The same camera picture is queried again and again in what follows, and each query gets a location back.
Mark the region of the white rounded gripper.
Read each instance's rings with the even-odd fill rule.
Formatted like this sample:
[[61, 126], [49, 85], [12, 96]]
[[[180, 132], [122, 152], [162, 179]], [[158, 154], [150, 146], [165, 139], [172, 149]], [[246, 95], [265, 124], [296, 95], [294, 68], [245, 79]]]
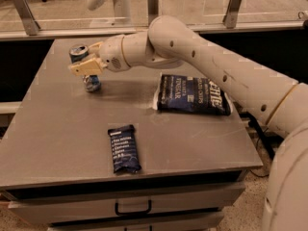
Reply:
[[85, 61], [79, 61], [71, 64], [68, 69], [76, 76], [82, 75], [99, 75], [107, 67], [113, 72], [126, 71], [130, 69], [128, 63], [126, 63], [122, 42], [124, 35], [118, 35], [110, 37], [104, 42], [99, 41], [89, 46], [90, 54], [97, 54], [99, 52], [99, 58], [90, 58]]

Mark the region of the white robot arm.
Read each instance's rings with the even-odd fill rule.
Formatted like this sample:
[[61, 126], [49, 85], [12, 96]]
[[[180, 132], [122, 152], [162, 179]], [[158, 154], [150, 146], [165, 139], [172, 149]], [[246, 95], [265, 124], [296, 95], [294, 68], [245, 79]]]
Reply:
[[75, 75], [134, 66], [164, 69], [186, 62], [284, 141], [272, 161], [262, 231], [308, 229], [308, 85], [257, 64], [196, 34], [179, 19], [163, 15], [144, 32], [119, 35], [89, 47], [69, 66]]

